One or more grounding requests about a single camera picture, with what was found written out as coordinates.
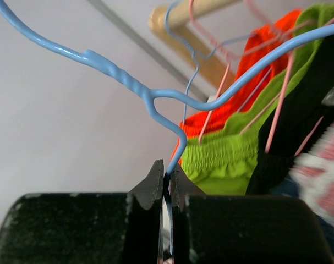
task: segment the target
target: pink hanger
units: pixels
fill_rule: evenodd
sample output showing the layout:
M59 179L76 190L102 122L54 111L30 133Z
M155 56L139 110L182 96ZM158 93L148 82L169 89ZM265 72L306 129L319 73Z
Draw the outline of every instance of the pink hanger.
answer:
M298 25L298 26L296 26L296 27L294 27L294 28L292 28L292 29L290 29L290 30L288 30L288 31L286 31L285 32L285 34L286 35L289 35L289 34L291 34L291 33L293 33L294 31L296 31L296 30L298 30L298 29L301 29L301 28L303 28L304 26L308 26L308 25L314 25L314 24L316 24L317 23L317 21L316 20L307 20L307 21L305 21L305 22L303 22L302 24L300 24L300 25ZM240 134L242 134L242 133L244 133L265 111L266 111L266 109L267 108L269 108L274 102L275 102L275 100L280 96L280 94L281 94L281 92L279 92L255 117L254 117L254 119L253 120L251 120L250 122L249 122L249 124L247 124L244 128L243 128L243 130L240 132Z
M330 21L328 21L324 26L328 26L328 25L331 25L333 23L334 23L334 17ZM276 125L278 123L279 113L281 111L281 107L282 107L282 104L283 104L286 87L287 87L287 84L288 84L288 81L289 81L289 78L290 78L290 73L291 73L291 70L292 70L293 62L294 62L293 52L290 51L287 72L286 72L286 75L284 77L284 82L283 82L282 90L280 92L280 99L278 101L278 106L277 106L276 111L275 111L275 116L273 118L273 122L272 122L272 125L271 125L271 130L270 130L269 137L268 137L268 140L267 140L267 144L266 144L266 147L265 147L266 153L269 152L270 147L271 147L273 136L274 136L274 133L275 133L275 130L276 130ZM295 155L298 155L301 152L301 150L303 149L304 145L307 143L307 141L312 136L313 132L315 131L315 129L317 128L317 126L321 122L322 118L323 117L321 117L319 119L319 121L314 126L313 130L306 136L306 138L304 139L303 143L300 145L300 147L297 150L297 152L295 153Z
M254 3L252 3L251 0L244 0L245 3L248 5L249 9L259 18L261 19L262 21L264 21L265 23L268 23L270 24L270 27L275 30L277 32L277 36L273 39L273 40L269 40L265 43L263 43L262 45L258 45L257 47L255 48L252 48L251 50L248 50L247 52L244 52L243 54L241 55L236 55L234 53L231 53L230 51L226 50L224 47L222 47L220 45L220 43L217 41L217 39L215 37L212 36L212 34L210 34L201 24L199 24L194 16L193 16L193 4L194 4L194 0L190 0L189 1L189 16L190 16L190 21L191 23L194 25L194 27L200 32L202 33L205 37L207 37L210 41L210 44L214 45L215 47L217 47L221 53L223 53L225 59L226 59L226 62L228 63L227 65L227 68L226 68L226 71L223 75L223 78L222 78L222 81L220 83L220 86L217 90L217 93L216 93L216 98L218 98L218 96L220 95L221 93L221 89L224 85L224 82L227 78L227 75L229 73L229 68L230 68L230 64L231 64L231 59L229 58L230 56L235 59L235 58L240 58L242 56L245 56L247 54L251 54L257 50L260 50L261 48L264 48L266 45L269 45L279 39L284 39L286 40L286 36L285 34L283 34L280 30L278 30L269 20L269 18L263 14L257 7ZM202 127L202 130L201 130L201 133L199 135L199 144L201 144L201 141L202 141L202 136L206 130L206 127L208 125L208 122L211 118L211 115L212 115L212 112L213 111L209 111L207 117L206 117L206 120L205 120L205 123L204 123L204 126Z

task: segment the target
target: orange knit fabric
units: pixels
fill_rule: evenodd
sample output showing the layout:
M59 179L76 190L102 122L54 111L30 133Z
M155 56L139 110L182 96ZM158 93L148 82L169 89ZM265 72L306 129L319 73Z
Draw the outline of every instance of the orange knit fabric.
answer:
M283 32L292 29L301 11L302 11L301 9L295 9L286 14L285 16L283 16L281 19L275 22L276 28L280 29ZM270 27L268 25L255 29L252 32L252 35L253 37L248 39L244 51L254 48L275 37L271 33ZM248 69L250 69L258 60L260 60L263 56L267 55L281 44L282 42L276 41L258 51L255 51L241 58L235 79L237 80ZM288 56L284 54L283 56L276 59L268 66L266 66L264 69L262 69L247 84L245 84L242 88L240 88L239 91L235 95L233 95L221 107L215 109L212 113L212 116L207 125L205 133L222 129L228 117L239 109L242 103L248 98L248 96L255 89L257 84L261 81L261 79L266 75L268 70L271 68L271 72L269 73L269 75L266 77L266 79L262 82L257 91L252 95L250 100L245 104L245 106L241 110L241 112L248 111L251 108L254 101L257 99L257 96L260 94L260 92L267 86L269 81L275 75L277 75L287 67L287 63L288 63ZM184 125L181 122L179 126L184 130L188 138L199 136L207 115L208 111L202 111L197 114L191 115L185 120ZM176 148L173 151L172 157L174 156L174 153L178 146L179 146L179 139L178 139L178 144L176 145Z

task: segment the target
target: white wall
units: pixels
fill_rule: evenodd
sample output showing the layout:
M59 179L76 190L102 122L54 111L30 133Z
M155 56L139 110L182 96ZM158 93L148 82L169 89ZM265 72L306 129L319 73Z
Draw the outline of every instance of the white wall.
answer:
M81 0L7 0L35 31L108 57L151 88L184 90ZM179 122L183 106L157 100ZM176 136L113 79L27 40L0 15L0 223L22 194L127 191L154 160L168 164Z
M186 76L192 76L192 69L185 64L173 51L155 37L147 26L149 14L155 7L162 4L170 5L176 0L103 0L111 9L119 14L131 27L153 45L161 54L170 60ZM267 14L274 22L294 8L308 7L316 2L334 2L334 0L253 0L253 2ZM228 8L221 9L211 15L199 19L199 22L219 41L243 36L262 25L242 2ZM229 45L228 48L236 53L241 53L246 41ZM236 72L238 61L232 63L232 70ZM215 94L215 88L203 81L201 77L195 79L195 83L207 95Z

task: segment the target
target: elastic waistband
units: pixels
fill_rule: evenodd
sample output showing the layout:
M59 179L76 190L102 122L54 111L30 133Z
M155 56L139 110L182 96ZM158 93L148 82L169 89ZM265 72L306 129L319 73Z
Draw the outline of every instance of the elastic waistband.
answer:
M201 145L188 144L182 155L183 170L191 172L215 169L255 157L258 151L256 129L257 127L249 128L242 135L214 135L214 140L209 138Z

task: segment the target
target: clothes hanger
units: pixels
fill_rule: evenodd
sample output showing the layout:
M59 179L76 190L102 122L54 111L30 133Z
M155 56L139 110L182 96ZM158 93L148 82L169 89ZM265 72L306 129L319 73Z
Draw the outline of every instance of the clothes hanger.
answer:
M282 32L281 30L277 29L275 27L275 25L271 22L271 20L266 16L266 14L264 14L254 3L252 0L244 0L245 4L248 6L249 10L255 15L255 17L257 17L259 20L261 20L264 24L268 24L269 27L271 28L271 31L274 32L276 34L276 36L273 38L275 41L286 41L288 39L287 37L287 34L285 32ZM194 18L193 16L193 3L194 3L194 0L190 0L189 1L189 17L190 17L190 21L191 23L194 25L194 27L198 30L198 32L200 32L202 35L204 35L205 37L207 37L210 41L211 44L213 45L218 45L218 42L216 40L215 37L212 36L212 34L210 34L201 24L199 24L196 19ZM251 49L251 51L247 51L243 54L241 54L241 56L245 56L248 54L251 54L255 51L258 51L260 50L261 48L269 45L273 43L273 40L269 40L269 41L266 41L265 43L263 43L261 46L257 46L253 49ZM239 58L239 55L235 55L234 53L230 53L228 52L226 49L224 48L221 48L220 49L221 52L223 52L226 61L228 62L228 66L230 65L230 62L231 62L231 59L229 58L229 55L231 55L234 58ZM225 71L225 74L223 76L223 79L222 79L222 82L217 90L217 94L216 94L216 98L218 98L220 92L221 92L221 89L222 89L222 86L223 86L223 83L227 77L227 74L228 74L228 67ZM255 91L260 87L260 85L262 84L262 82L265 80L265 77L261 79L261 81L257 84L256 88L254 89L254 91L248 96L248 98L245 100L245 102L241 105L241 107L239 108L238 112L243 108L243 106L246 104L246 102L248 102L250 100L250 98L252 97L252 95L255 93ZM211 118L211 115L212 115L212 112L213 111L209 111L206 119L205 119L205 122L204 122L204 125L202 127L202 130L200 132L200 135L199 135L199 138L198 138L198 142L199 144L201 145L202 143L202 137L206 131L206 128L207 128L207 125L209 123L209 120Z
M246 40L248 39L249 37L251 37L252 35L251 34L248 34L248 35L245 35L245 36L240 36L240 37L235 37L235 38L232 38L230 40L225 40L221 43L217 43L217 45L215 45L215 48L207 55L203 54L202 52L200 51L196 51L194 50L194 48L192 48L192 46L190 45L190 43L184 39L183 37L175 34L169 27L168 25L168 17L169 17L169 14L171 12L171 10L178 4L179 2L174 2L172 3L167 11L166 11L166 15L165 15L165 29L166 29L166 32L172 37L174 38L175 40L181 42L186 48L187 50L191 53L191 58L192 60L194 61L195 65L196 65L196 68L195 68L195 71L193 72L187 86L186 86L186 89L185 89L185 94L187 95L188 92L189 92L189 89L190 89L190 86L193 82L193 80L195 79L197 73L199 72L199 69L200 69L200 63L199 61L197 60L196 58L196 55L197 56L200 56L202 59L204 60L207 60L209 59L218 49L223 49L223 46L225 45L230 45L230 44L233 44L233 43L236 43L236 42L240 42L240 41L243 41L243 40ZM187 105L184 104L184 113L183 113L183 124L185 123L185 119L186 119L186 112L187 112Z
M171 197L168 191L169 181L171 174L178 163L183 151L185 150L187 144L187 137L184 131L177 125L171 122L169 119L165 118L156 110L154 105L154 99L156 98L173 98L179 100L187 105L201 110L209 111L215 109L222 104L224 104L229 98L231 98L243 85L245 85L252 77L254 77L260 70L266 67L269 63L273 62L283 54L291 51L292 49L303 45L312 40L316 40L322 37L330 36L334 34L334 24L330 26L321 27L315 29L295 38L292 38L285 43L281 44L279 47L274 49L272 52L264 56L258 62L256 62L245 74L243 74L237 81L235 81L219 98L212 102L202 103L199 102L182 92L171 90L171 89L157 89L152 90L140 83L137 79L133 78L126 71L116 66L109 59L103 57L102 55L87 49L83 53L77 52L73 49L67 48L53 41L50 41L43 36L37 34L29 27L27 27L6 5L4 0L0 0L0 13L8 20L8 22L15 27L20 33L27 37L32 42L38 44L39 46L46 48L54 53L72 59L81 64L90 66L118 81L119 83L126 86L131 92L135 93L137 96L141 97L145 103L147 112L149 115L158 123L166 127L167 129L174 132L180 138L180 144L176 150L176 154L172 158L169 166L166 169L163 184L163 197L166 200L169 218L172 219L171 210Z
M322 28L326 27L326 26L329 26L331 24L334 23L334 17L328 21ZM275 116L273 118L273 122L272 122L272 125L271 125L271 129L270 129L270 133L269 133L269 138L267 140L267 143L266 143L266 148L265 148L265 151L266 153L269 152L270 150L270 147L271 147L271 143L272 143L272 140L273 140L273 136L274 136L274 133L275 133L275 129L276 129L276 125L278 123L278 118L279 118L279 114L280 114L280 110L281 110L281 107L282 107L282 103L283 103L283 100L284 100L284 96L285 96L285 90L286 90L286 86L288 84L288 80L289 80L289 75L290 73L289 72L289 69L291 71L291 66L293 64L293 53L290 52L289 53L289 60L288 60L288 66L287 66L287 72L286 72L286 76L284 77L284 82L283 82L283 86L282 86L282 89L281 91L268 103L267 106L265 106L265 108L259 113L257 114L257 116L240 132L240 134L242 134L243 132L245 132L263 113L264 111L270 107L274 102L275 100L279 97L279 101L278 101L278 105L276 107L276 110L275 110ZM299 149L296 151L295 153L295 156L298 155L301 150L303 149L303 147L305 146L305 144L308 142L308 140L310 139L310 137L312 136L314 130L318 127L319 123L321 122L323 117L321 117L319 119L319 121L315 124L314 128L312 129L312 131L308 134L308 136L304 139L304 141L302 142L302 144L299 146Z

